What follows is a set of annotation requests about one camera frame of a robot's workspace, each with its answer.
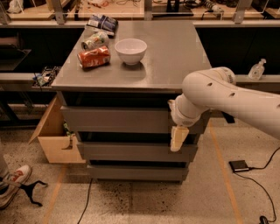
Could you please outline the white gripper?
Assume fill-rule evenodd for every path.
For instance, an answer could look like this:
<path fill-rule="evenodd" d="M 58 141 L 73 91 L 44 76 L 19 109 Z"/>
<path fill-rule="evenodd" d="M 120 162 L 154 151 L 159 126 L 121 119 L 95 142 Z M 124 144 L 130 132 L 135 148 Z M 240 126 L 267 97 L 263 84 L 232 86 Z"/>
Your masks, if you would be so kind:
<path fill-rule="evenodd" d="M 175 100 L 169 100 L 168 105 L 171 111 L 171 118 L 178 125 L 171 128 L 171 151 L 175 152 L 181 149 L 183 142 L 189 134 L 187 127 L 193 126 L 200 119 L 200 116 L 189 118 L 183 115 L 179 111 Z"/>

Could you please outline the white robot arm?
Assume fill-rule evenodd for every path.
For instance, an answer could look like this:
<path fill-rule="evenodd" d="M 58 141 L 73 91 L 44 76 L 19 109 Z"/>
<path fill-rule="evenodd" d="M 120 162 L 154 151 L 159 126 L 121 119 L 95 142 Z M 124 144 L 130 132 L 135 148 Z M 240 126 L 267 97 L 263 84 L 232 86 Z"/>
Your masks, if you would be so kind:
<path fill-rule="evenodd" d="M 216 109 L 280 138 L 280 95 L 236 85 L 227 67 L 189 73 L 182 82 L 182 94 L 168 101 L 171 118 L 171 150 L 179 151 L 202 113 Z"/>

